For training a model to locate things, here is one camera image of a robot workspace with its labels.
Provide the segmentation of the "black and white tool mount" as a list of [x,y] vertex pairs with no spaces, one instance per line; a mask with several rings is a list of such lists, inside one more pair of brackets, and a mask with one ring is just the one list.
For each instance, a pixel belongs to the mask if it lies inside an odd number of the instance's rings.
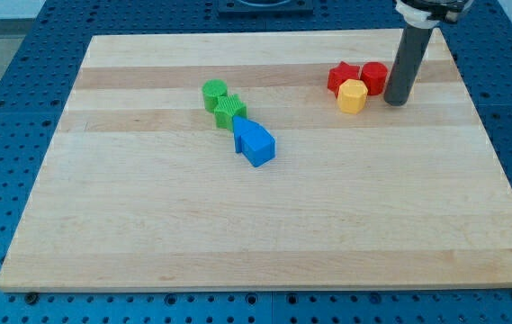
[[419,29],[433,29],[439,23],[456,24],[471,9],[473,0],[394,0],[395,10],[406,23]]

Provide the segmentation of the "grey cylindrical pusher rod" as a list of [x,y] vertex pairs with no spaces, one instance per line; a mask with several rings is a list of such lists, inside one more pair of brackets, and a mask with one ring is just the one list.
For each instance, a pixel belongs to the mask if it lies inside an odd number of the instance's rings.
[[409,99],[431,35],[432,29],[409,24],[403,29],[383,96],[387,104],[402,106]]

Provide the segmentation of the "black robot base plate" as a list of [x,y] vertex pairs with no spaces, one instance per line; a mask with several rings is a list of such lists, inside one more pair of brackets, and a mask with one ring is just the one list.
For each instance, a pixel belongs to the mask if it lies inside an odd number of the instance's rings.
[[311,14],[314,0],[216,0],[219,15]]

